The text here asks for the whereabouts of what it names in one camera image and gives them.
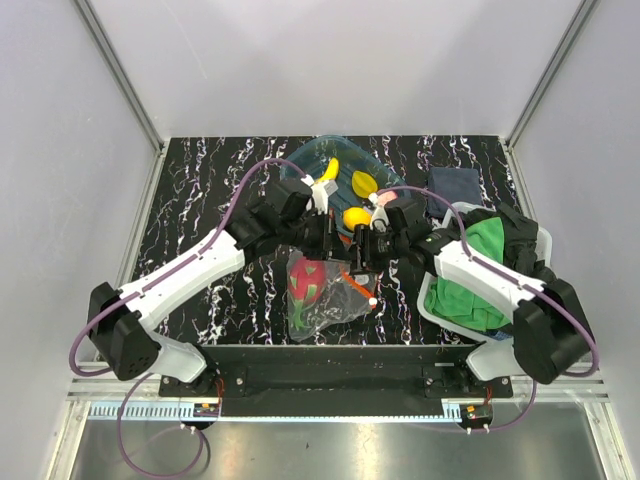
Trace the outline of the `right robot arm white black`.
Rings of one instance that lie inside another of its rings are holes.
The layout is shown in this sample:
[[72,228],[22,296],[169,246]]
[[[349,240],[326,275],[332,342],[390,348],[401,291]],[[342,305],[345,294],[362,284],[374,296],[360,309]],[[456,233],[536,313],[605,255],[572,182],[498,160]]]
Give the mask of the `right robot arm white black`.
[[496,308],[512,324],[508,340],[485,340],[454,371],[454,384],[476,396],[497,377],[526,375],[548,385],[585,355],[599,367],[594,335],[572,285],[527,277],[489,259],[467,242],[464,228],[433,229],[411,198],[376,208],[368,222],[355,221],[349,248],[351,271],[383,270],[406,258],[432,277],[452,281]]

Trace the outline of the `yellow fake banana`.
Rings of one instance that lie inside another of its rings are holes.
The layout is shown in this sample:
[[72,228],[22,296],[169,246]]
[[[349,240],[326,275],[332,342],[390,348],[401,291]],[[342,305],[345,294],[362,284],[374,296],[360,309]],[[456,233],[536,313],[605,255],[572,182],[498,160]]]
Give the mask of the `yellow fake banana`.
[[319,178],[317,178],[315,182],[320,183],[324,181],[336,180],[339,175],[339,171],[340,171],[339,160],[335,157],[332,157],[329,160],[324,173]]

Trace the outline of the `red fake fruit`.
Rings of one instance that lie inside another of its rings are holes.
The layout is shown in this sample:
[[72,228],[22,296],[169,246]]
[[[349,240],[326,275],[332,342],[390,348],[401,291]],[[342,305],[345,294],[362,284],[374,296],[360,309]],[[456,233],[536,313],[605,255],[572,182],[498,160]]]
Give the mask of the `red fake fruit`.
[[288,274],[288,295],[291,302],[289,314],[293,327],[305,328],[303,313],[320,299],[326,285],[325,263],[299,258]]

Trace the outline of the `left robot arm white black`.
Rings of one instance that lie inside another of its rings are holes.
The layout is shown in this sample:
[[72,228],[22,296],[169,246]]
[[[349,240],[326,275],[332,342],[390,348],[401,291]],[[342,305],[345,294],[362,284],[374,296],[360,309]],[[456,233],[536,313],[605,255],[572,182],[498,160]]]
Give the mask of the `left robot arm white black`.
[[215,281],[292,246],[312,260],[345,260],[329,198],[333,180],[285,178],[229,214],[194,247],[156,271],[117,290],[108,284],[92,293],[89,338],[121,381],[142,374],[172,377],[196,396],[215,386],[216,372],[198,347],[157,332],[177,307]]

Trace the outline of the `orange fake fruit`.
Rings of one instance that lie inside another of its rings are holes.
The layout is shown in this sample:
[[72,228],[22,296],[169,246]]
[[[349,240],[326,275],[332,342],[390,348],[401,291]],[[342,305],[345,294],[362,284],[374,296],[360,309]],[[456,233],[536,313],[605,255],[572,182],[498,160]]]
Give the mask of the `orange fake fruit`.
[[354,232],[358,225],[370,225],[371,213],[362,207],[351,207],[343,212],[342,219],[344,228]]

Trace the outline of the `clear zip top bag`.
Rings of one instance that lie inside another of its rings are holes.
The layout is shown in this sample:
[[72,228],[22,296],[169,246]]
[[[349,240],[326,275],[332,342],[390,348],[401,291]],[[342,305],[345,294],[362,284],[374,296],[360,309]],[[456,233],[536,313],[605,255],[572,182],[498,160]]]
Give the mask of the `clear zip top bag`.
[[289,317],[292,308],[288,295],[288,274],[293,264],[301,257],[305,256],[300,251],[292,251],[286,267],[287,321],[291,340],[305,341],[332,325],[349,323],[377,307],[375,290],[379,283],[378,275],[352,276],[347,264],[322,261],[326,269],[325,289],[315,305],[303,313],[305,328],[295,329]]

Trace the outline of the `purple fake fruit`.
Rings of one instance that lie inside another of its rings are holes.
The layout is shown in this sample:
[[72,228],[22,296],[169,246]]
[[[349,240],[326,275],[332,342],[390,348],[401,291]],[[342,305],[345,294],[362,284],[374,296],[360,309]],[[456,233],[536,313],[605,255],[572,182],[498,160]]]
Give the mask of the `purple fake fruit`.
[[386,191],[378,195],[378,205],[384,206],[387,203],[398,198],[398,195],[395,191]]

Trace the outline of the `yellow fake lemon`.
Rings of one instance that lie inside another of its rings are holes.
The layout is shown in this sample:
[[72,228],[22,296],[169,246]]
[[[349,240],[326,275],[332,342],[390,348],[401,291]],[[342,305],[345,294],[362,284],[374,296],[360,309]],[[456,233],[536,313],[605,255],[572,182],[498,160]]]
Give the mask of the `yellow fake lemon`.
[[359,197],[366,199],[379,190],[379,186],[370,174],[363,171],[355,171],[351,177],[351,187]]

